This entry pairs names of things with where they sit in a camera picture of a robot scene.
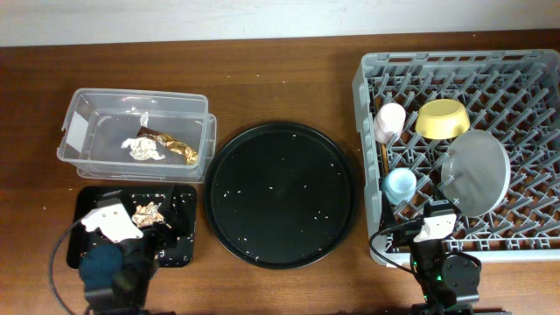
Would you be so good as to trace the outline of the blue cup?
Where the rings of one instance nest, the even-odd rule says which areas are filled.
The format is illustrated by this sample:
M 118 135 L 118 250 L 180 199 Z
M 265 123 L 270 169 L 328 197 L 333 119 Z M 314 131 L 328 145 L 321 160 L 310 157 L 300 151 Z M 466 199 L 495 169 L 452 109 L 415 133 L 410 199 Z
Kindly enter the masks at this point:
M 381 182 L 381 190 L 392 205 L 411 201 L 417 187 L 417 178 L 408 168 L 395 168 Z

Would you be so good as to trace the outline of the food scraps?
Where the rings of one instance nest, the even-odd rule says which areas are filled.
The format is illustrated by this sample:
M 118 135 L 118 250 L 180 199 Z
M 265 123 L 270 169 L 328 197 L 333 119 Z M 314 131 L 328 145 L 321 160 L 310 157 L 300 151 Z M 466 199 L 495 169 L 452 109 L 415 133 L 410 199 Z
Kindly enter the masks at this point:
M 137 206 L 131 217 L 132 222 L 137 228 L 151 228 L 160 224 L 167 225 L 166 218 L 160 213 L 160 207 L 160 203 L 156 204 L 153 201 L 146 206 Z

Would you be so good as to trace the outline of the gold snack wrapper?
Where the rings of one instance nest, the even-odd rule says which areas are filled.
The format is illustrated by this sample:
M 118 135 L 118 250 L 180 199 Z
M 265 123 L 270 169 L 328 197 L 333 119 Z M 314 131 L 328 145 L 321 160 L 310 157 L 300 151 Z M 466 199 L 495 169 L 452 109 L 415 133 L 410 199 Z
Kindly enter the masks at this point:
M 191 146 L 176 140 L 169 134 L 141 127 L 136 134 L 138 137 L 148 137 L 163 145 L 167 150 L 182 156 L 187 165 L 194 165 L 199 161 L 199 154 Z

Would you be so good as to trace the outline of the light grey plate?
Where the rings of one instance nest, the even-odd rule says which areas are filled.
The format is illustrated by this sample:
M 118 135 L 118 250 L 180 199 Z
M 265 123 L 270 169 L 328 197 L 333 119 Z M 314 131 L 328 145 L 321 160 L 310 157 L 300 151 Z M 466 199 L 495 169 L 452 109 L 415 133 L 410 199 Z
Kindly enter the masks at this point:
M 448 200 L 466 217 L 493 211 L 504 199 L 511 178 L 508 152 L 489 132 L 472 129 L 457 137 L 447 151 L 441 179 L 451 182 L 442 188 Z

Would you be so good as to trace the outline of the white tissue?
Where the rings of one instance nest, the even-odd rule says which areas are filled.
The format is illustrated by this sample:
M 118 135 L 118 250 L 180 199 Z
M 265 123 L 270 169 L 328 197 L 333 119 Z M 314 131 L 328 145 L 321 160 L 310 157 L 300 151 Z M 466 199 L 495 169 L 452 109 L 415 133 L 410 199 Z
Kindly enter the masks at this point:
M 149 114 L 145 112 L 141 115 L 141 127 L 148 127 Z M 122 149 L 130 149 L 129 154 L 136 161 L 145 161 L 148 159 L 162 160 L 165 158 L 164 154 L 158 152 L 158 142 L 144 136 L 136 136 L 134 138 L 127 138 L 121 144 Z

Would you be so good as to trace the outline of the pink cup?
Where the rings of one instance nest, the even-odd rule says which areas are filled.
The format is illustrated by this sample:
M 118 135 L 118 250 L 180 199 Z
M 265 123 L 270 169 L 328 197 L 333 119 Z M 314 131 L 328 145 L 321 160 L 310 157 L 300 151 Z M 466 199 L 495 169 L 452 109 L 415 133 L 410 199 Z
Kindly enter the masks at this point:
M 387 144 L 392 136 L 401 135 L 406 119 L 406 112 L 398 103 L 384 104 L 373 120 L 374 138 L 378 143 Z

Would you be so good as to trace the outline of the yellow bowl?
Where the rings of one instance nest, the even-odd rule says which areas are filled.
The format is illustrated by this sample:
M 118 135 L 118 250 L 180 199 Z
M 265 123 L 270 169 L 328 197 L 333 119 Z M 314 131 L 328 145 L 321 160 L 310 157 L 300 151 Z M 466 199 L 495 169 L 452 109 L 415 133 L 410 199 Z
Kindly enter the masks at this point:
M 419 109 L 415 132 L 424 138 L 444 140 L 464 134 L 470 125 L 466 107 L 461 102 L 439 99 Z

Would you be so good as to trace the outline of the wooden chopstick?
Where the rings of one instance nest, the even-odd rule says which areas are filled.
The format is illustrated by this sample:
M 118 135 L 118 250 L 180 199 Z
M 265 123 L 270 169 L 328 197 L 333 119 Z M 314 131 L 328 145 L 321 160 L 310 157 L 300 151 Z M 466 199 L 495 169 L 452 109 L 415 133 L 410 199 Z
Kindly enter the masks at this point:
M 387 176 L 389 175 L 389 161 L 388 161 L 388 154 L 387 154 L 387 148 L 385 143 L 381 144 L 381 161 L 383 167 L 383 174 L 384 176 Z

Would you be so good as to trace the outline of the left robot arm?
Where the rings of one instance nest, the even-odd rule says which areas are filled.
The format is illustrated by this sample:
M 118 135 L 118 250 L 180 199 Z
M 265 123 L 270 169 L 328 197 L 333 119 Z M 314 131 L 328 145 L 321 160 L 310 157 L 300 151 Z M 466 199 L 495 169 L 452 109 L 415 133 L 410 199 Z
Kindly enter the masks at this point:
M 143 314 L 160 268 L 193 259 L 197 192 L 190 185 L 88 186 L 66 254 L 95 314 Z

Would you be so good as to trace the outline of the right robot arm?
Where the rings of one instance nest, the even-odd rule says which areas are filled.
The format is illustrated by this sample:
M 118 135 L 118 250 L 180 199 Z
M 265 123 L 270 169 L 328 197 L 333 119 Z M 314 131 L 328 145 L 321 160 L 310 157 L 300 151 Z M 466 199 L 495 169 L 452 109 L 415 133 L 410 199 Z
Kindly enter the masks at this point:
M 443 240 L 454 232 L 460 210 L 448 199 L 428 202 L 423 214 L 398 223 L 387 197 L 381 199 L 379 236 L 409 248 L 407 271 L 420 285 L 424 302 L 412 314 L 472 314 L 480 299 L 481 262 L 463 252 L 446 252 Z

